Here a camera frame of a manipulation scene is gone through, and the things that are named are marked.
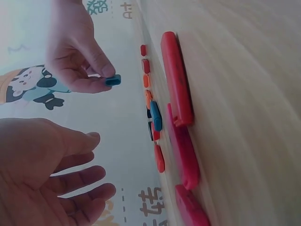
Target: wood grain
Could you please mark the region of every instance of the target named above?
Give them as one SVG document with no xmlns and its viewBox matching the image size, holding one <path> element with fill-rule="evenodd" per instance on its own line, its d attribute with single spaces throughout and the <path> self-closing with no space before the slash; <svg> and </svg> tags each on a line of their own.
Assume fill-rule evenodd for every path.
<svg viewBox="0 0 301 226">
<path fill-rule="evenodd" d="M 212 225 L 301 225 L 301 2 L 137 0 L 134 11 L 137 54 L 148 45 L 162 115 L 169 94 L 160 41 L 165 31 L 178 34 L 202 173 L 194 193 Z M 161 182 L 170 225 L 181 226 L 164 134 Z"/>
</svg>

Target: small plastic piece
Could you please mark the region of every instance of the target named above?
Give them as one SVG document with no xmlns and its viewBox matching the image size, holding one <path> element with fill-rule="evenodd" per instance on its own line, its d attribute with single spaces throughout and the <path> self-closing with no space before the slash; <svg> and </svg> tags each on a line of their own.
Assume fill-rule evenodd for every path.
<svg viewBox="0 0 301 226">
<path fill-rule="evenodd" d="M 162 36 L 161 50 L 167 86 L 176 126 L 191 125 L 194 120 L 190 92 L 186 79 L 181 51 L 173 32 Z"/>
<path fill-rule="evenodd" d="M 191 191 L 175 186 L 175 198 L 186 226 L 210 226 L 209 219 Z"/>
<path fill-rule="evenodd" d="M 151 121 L 149 121 L 149 133 L 150 133 L 151 140 L 154 141 L 154 138 L 153 138 L 152 132 L 151 132 Z"/>
<path fill-rule="evenodd" d="M 149 90 L 144 91 L 145 95 L 145 102 L 146 102 L 146 107 L 147 109 L 151 109 L 151 101 L 152 101 L 152 93 Z"/>
<path fill-rule="evenodd" d="M 142 59 L 142 69 L 146 74 L 149 74 L 151 72 L 150 62 L 147 59 Z"/>
<path fill-rule="evenodd" d="M 151 131 L 152 131 L 152 137 L 154 139 L 154 141 L 157 141 L 160 139 L 160 132 L 155 130 L 155 126 L 154 123 L 151 123 Z"/>
<path fill-rule="evenodd" d="M 155 159 L 159 173 L 163 173 L 165 171 L 165 161 L 159 145 L 155 145 Z"/>
<path fill-rule="evenodd" d="M 150 87 L 150 77 L 147 74 L 144 74 L 143 76 L 143 85 L 144 88 Z"/>
<path fill-rule="evenodd" d="M 147 54 L 146 45 L 141 45 L 140 46 L 140 52 L 141 52 L 141 56 L 143 56 L 143 57 L 146 56 L 146 54 Z"/>
<path fill-rule="evenodd" d="M 174 125 L 170 104 L 167 105 L 166 120 L 181 181 L 187 190 L 194 189 L 199 183 L 200 171 L 188 129 Z"/>
<path fill-rule="evenodd" d="M 117 86 L 121 84 L 121 76 L 120 74 L 116 74 L 111 78 L 105 79 L 106 86 Z"/>
<path fill-rule="evenodd" d="M 150 109 L 146 108 L 146 113 L 147 113 L 147 118 L 151 119 L 151 111 L 150 111 Z"/>
<path fill-rule="evenodd" d="M 151 101 L 150 103 L 150 113 L 152 120 L 154 122 L 155 131 L 160 132 L 162 130 L 162 117 L 156 101 Z"/>
</svg>

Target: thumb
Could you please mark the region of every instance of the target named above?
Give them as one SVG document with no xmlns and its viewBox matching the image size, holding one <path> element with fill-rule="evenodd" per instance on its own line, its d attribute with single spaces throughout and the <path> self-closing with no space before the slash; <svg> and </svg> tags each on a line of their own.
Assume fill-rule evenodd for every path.
<svg viewBox="0 0 301 226">
<path fill-rule="evenodd" d="M 52 126 L 56 127 L 56 131 L 63 141 L 64 156 L 89 153 L 100 143 L 99 133 L 91 132 L 84 134 L 55 123 L 52 123 Z"/>
<path fill-rule="evenodd" d="M 79 44 L 77 49 L 82 53 L 96 73 L 104 78 L 115 75 L 115 68 L 109 61 L 103 50 L 99 47 L 94 37 L 86 38 Z"/>
</svg>

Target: blue piece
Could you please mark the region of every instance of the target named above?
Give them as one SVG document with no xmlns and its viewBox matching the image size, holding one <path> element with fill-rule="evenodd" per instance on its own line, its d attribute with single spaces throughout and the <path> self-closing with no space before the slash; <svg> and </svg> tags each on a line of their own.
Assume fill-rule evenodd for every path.
<svg viewBox="0 0 301 226">
<path fill-rule="evenodd" d="M 151 132 L 151 121 L 149 122 L 149 132 L 150 132 L 150 138 L 152 141 L 154 141 L 154 138 L 152 136 L 152 132 Z"/>
<path fill-rule="evenodd" d="M 160 132 L 162 130 L 162 117 L 156 101 L 151 101 L 150 103 L 150 113 L 152 120 L 154 122 L 155 131 Z"/>
<path fill-rule="evenodd" d="M 147 108 L 146 108 L 146 110 L 147 110 L 147 118 L 151 119 L 151 111 L 149 109 L 147 109 Z"/>
<path fill-rule="evenodd" d="M 117 86 L 120 84 L 121 84 L 120 74 L 115 74 L 113 77 L 105 79 L 106 86 Z"/>
</svg>

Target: orange block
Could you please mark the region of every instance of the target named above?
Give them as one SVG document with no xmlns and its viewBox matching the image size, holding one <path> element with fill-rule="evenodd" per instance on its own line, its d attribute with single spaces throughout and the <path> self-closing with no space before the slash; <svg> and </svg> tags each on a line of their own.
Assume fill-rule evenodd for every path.
<svg viewBox="0 0 301 226">
<path fill-rule="evenodd" d="M 159 145 L 155 145 L 155 159 L 159 173 L 163 173 L 165 171 L 165 161 Z"/>
<path fill-rule="evenodd" d="M 144 88 L 148 88 L 151 85 L 150 77 L 148 76 L 148 74 L 144 74 L 144 76 L 143 76 L 143 85 L 144 85 Z"/>
<path fill-rule="evenodd" d="M 144 91 L 145 95 L 145 102 L 146 102 L 146 107 L 147 109 L 151 109 L 151 101 L 152 101 L 152 93 L 149 90 Z"/>
<path fill-rule="evenodd" d="M 152 137 L 154 140 L 159 140 L 160 139 L 160 132 L 155 130 L 155 125 L 153 122 L 151 122 L 151 131 L 152 131 Z"/>
</svg>

